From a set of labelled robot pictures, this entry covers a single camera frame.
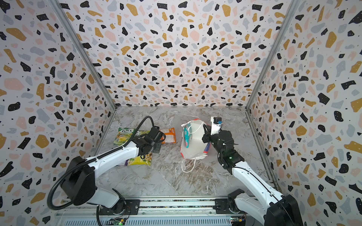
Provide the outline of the yellow snack packet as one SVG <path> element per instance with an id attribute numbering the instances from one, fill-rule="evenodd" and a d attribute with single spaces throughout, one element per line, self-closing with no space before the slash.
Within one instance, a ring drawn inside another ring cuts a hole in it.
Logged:
<path id="1" fill-rule="evenodd" d="M 135 158 L 131 158 L 126 160 L 124 165 L 125 166 L 132 166 L 132 165 L 148 165 L 151 166 L 152 164 L 152 153 L 148 153 L 145 156 L 137 156 Z"/>

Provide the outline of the orange snack packet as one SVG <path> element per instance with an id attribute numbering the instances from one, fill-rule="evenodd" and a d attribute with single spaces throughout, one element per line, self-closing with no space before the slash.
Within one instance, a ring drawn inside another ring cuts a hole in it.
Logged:
<path id="1" fill-rule="evenodd" d="M 162 133 L 164 133 L 165 136 L 166 136 L 166 138 L 163 140 L 162 144 L 175 144 L 175 143 L 177 143 L 175 128 L 161 129 L 160 131 Z"/>

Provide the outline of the red paper bag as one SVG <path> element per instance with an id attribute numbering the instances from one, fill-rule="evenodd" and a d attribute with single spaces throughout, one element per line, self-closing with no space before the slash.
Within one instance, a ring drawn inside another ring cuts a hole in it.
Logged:
<path id="1" fill-rule="evenodd" d="M 180 153 L 183 157 L 181 169 L 184 173 L 192 172 L 193 169 L 195 168 L 196 161 L 205 159 L 207 157 L 208 151 L 210 149 L 210 144 L 204 143 L 202 141 L 202 137 L 204 135 L 203 125 L 206 123 L 200 119 L 194 119 L 185 124 L 182 124 L 181 125 L 182 128 L 184 128 L 184 126 L 188 123 L 191 124 L 192 139 L 190 141 L 189 147 L 186 148 L 185 142 L 184 142 L 184 134 L 182 133 L 182 144 L 181 144 L 181 149 L 180 149 Z M 188 170 L 186 169 L 186 165 L 184 164 L 185 160 L 194 161 L 194 164 L 191 169 L 188 169 Z"/>

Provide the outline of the green snack packet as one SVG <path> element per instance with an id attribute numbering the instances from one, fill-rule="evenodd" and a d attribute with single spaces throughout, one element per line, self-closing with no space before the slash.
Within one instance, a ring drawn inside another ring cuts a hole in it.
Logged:
<path id="1" fill-rule="evenodd" d="M 125 144 L 132 136 L 134 129 L 131 128 L 118 128 L 114 145 L 121 146 Z"/>

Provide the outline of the yellow green Fox's candy bag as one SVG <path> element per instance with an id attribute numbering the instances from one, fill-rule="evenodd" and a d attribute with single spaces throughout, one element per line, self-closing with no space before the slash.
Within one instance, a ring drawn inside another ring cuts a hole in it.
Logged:
<path id="1" fill-rule="evenodd" d="M 148 133 L 150 132 L 150 130 L 147 131 L 137 131 L 134 138 L 136 139 L 137 137 L 145 137 Z"/>

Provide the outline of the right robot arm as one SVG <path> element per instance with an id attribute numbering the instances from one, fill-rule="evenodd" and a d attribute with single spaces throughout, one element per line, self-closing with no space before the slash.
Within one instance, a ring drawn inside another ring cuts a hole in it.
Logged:
<path id="1" fill-rule="evenodd" d="M 303 221 L 298 202 L 291 195 L 283 195 L 256 172 L 234 149 L 234 139 L 230 131 L 219 124 L 204 125 L 202 141 L 210 143 L 217 151 L 220 165 L 240 180 L 254 195 L 237 189 L 228 195 L 228 205 L 232 212 L 243 211 L 264 226 L 301 226 Z"/>

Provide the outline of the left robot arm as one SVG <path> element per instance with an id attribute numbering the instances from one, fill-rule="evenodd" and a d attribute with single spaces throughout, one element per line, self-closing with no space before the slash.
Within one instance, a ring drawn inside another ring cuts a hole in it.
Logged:
<path id="1" fill-rule="evenodd" d="M 76 157 L 67 169 L 69 174 L 60 181 L 60 187 L 74 206 L 95 204 L 120 214 L 126 210 L 124 197 L 115 189 L 98 187 L 96 179 L 127 160 L 145 157 L 150 152 L 158 153 L 165 139 L 166 135 L 154 126 L 149 133 L 131 138 L 125 146 L 87 159 Z"/>

